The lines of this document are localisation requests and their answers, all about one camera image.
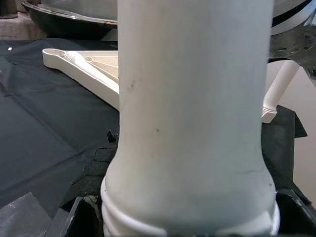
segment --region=black cloth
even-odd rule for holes
[[[45,48],[117,47],[68,39],[0,41],[0,208],[32,192],[53,217],[71,182],[107,142],[107,132],[119,132],[119,112],[45,67]]]

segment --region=metal bowl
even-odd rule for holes
[[[86,17],[69,11],[37,5],[33,0],[22,3],[32,21],[50,37],[99,40],[117,27],[117,21]]]

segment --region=white plastic pole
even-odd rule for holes
[[[277,115],[277,104],[295,77],[300,65],[294,61],[286,61],[278,72],[263,99],[262,122],[270,123]]]
[[[118,0],[120,137],[105,235],[268,234],[261,153],[273,0]]]

